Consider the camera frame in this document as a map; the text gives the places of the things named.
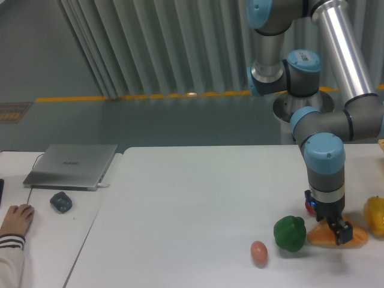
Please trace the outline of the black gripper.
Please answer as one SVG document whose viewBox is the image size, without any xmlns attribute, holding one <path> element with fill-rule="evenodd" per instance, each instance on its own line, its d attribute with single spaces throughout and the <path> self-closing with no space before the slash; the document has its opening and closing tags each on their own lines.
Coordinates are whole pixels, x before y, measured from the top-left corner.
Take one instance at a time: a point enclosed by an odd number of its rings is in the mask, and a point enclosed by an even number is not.
<svg viewBox="0 0 384 288">
<path fill-rule="evenodd" d="M 337 200 L 319 200 L 314 197 L 311 190 L 305 190 L 304 195 L 305 202 L 313 202 L 316 220 L 325 219 L 335 237 L 336 245 L 344 245 L 352 240 L 352 225 L 340 217 L 345 207 L 345 195 Z"/>
</svg>

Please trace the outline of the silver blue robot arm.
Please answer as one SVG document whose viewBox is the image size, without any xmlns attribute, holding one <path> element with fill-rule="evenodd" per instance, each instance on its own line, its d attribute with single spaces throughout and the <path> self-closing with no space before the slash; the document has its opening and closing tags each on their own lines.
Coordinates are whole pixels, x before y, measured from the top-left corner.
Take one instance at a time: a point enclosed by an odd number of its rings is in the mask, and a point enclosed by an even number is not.
<svg viewBox="0 0 384 288">
<path fill-rule="evenodd" d="M 287 91 L 295 98 L 318 93 L 320 61 L 308 50 L 294 50 L 282 57 L 284 34 L 293 21 L 308 17 L 323 38 L 344 109 L 321 112 L 312 104 L 290 111 L 292 137 L 307 167 L 306 200 L 317 220 L 325 220 L 335 243 L 353 238 L 345 221 L 344 143 L 377 137 L 383 131 L 383 103 L 368 69 L 352 24 L 347 1 L 247 1 L 248 24 L 257 34 L 256 58 L 247 70 L 253 95 Z"/>
</svg>

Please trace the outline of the white striped sleeve forearm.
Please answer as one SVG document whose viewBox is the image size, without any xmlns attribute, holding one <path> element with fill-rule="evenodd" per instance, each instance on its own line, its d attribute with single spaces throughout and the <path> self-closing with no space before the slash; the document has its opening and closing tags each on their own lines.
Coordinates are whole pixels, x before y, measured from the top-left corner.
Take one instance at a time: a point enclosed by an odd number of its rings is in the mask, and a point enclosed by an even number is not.
<svg viewBox="0 0 384 288">
<path fill-rule="evenodd" d="M 20 287 L 25 259 L 24 245 L 24 236 L 1 236 L 1 287 Z"/>
</svg>

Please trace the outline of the person's hand on mouse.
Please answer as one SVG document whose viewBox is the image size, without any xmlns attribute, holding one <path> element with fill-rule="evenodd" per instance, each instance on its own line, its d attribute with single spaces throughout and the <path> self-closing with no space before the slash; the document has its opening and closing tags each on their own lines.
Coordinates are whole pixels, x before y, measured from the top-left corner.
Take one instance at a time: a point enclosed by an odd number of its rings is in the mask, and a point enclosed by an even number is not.
<svg viewBox="0 0 384 288">
<path fill-rule="evenodd" d="M 1 225 L 1 236 L 25 237 L 34 218 L 34 207 L 29 204 L 10 206 Z"/>
</svg>

